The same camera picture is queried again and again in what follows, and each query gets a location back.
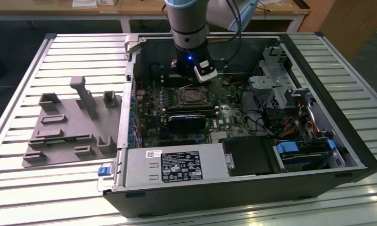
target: gray plastic holder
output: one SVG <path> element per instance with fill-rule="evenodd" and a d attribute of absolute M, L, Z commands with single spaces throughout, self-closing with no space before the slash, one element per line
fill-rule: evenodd
<path fill-rule="evenodd" d="M 80 99 L 42 95 L 43 110 L 24 154 L 24 167 L 112 158 L 118 153 L 122 96 L 114 91 L 94 97 L 86 78 L 72 77 Z"/>

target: motherboard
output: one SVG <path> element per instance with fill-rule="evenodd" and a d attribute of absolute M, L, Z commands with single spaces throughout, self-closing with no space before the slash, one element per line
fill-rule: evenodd
<path fill-rule="evenodd" d="M 139 88 L 143 147 L 208 144 L 250 136 L 239 101 L 242 84 L 230 76 L 198 84 L 179 75 L 144 82 Z"/>

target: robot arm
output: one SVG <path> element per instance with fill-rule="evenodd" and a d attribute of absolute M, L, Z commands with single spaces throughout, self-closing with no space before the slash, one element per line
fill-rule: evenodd
<path fill-rule="evenodd" d="M 206 82 L 218 76 L 207 49 L 208 23 L 231 31 L 238 31 L 239 27 L 243 30 L 252 19 L 258 0 L 166 0 L 166 3 L 178 50 L 172 67 L 179 74 L 198 77 L 200 82 Z"/>

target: white table leg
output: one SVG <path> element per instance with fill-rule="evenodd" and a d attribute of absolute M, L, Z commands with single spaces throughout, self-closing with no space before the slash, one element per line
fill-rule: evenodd
<path fill-rule="evenodd" d="M 131 29 L 131 16 L 123 15 L 119 17 L 123 33 L 132 33 Z"/>
<path fill-rule="evenodd" d="M 294 20 L 291 21 L 287 32 L 294 33 L 299 31 L 303 19 L 304 15 L 294 16 Z"/>

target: floor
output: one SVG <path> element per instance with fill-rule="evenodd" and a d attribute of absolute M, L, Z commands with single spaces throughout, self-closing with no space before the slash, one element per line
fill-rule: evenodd
<path fill-rule="evenodd" d="M 166 22 L 132 22 L 134 32 L 167 32 Z M 7 75 L 0 78 L 0 116 L 15 89 L 23 79 L 32 58 L 47 33 L 118 33 L 118 21 L 42 21 L 30 29 L 26 21 L 0 22 L 0 59 L 7 67 Z M 371 38 L 352 65 L 377 91 L 377 33 Z"/>

